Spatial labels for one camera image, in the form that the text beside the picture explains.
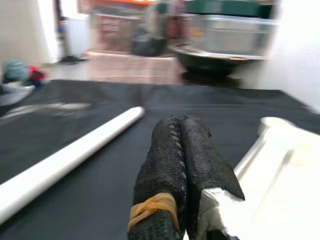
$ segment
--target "white pipe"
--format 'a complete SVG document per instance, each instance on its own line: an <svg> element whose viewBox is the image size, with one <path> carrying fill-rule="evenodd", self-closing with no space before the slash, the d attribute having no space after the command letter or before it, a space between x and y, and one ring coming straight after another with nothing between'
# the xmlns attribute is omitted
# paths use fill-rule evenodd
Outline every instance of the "white pipe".
<svg viewBox="0 0 320 240"><path fill-rule="evenodd" d="M0 185L0 225L145 113L134 107Z"/></svg>

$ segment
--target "black fabric surface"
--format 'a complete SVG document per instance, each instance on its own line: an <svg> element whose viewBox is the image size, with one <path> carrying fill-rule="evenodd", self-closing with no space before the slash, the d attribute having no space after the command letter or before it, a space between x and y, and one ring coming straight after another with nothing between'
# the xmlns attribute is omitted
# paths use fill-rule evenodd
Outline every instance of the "black fabric surface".
<svg viewBox="0 0 320 240"><path fill-rule="evenodd" d="M206 123L195 117L180 119L181 141L188 182L187 233L196 239L200 200L203 189L221 188L245 200L238 179L225 159L216 151Z"/></svg>
<svg viewBox="0 0 320 240"><path fill-rule="evenodd" d="M48 105L87 103L81 109ZM152 129L168 115L204 120L233 166L258 138L262 117L320 134L319 116L277 90L55 80L19 105L44 106L0 120L0 183L133 106L145 116L0 226L0 240L124 240Z"/></svg>
<svg viewBox="0 0 320 240"><path fill-rule="evenodd" d="M138 173L133 205L160 194L171 194L177 207L179 231L167 210L138 222L128 232L129 240L182 240L186 229L187 175L181 148L179 119L168 116L152 131L151 147Z"/></svg>

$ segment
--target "tiled floor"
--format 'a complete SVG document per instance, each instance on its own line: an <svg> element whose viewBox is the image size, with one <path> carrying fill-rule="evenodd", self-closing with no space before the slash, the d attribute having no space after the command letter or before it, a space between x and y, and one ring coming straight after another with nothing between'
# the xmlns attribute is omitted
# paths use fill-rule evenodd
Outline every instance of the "tiled floor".
<svg viewBox="0 0 320 240"><path fill-rule="evenodd" d="M48 79L99 82L182 84L182 68L174 57L138 57L121 54L91 54L75 65L56 64L44 69Z"/></svg>

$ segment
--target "plastic storage box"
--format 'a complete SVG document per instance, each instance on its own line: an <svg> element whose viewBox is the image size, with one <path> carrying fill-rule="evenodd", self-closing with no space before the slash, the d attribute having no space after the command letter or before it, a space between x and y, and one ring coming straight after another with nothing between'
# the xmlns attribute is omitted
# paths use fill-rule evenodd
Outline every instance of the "plastic storage box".
<svg viewBox="0 0 320 240"><path fill-rule="evenodd" d="M257 55L265 48L274 20L227 15L197 15L191 20L190 45L221 54Z"/></svg>

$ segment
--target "rubber band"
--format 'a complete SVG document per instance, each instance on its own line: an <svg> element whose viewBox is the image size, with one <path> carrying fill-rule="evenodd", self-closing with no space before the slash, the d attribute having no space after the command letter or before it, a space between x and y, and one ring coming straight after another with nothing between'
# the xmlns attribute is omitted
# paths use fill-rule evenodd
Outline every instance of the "rubber band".
<svg viewBox="0 0 320 240"><path fill-rule="evenodd" d="M175 198L167 192L158 193L144 202L132 206L128 231L137 223L153 215L158 210L169 211L172 215L173 225L179 231L177 217L177 204Z"/></svg>

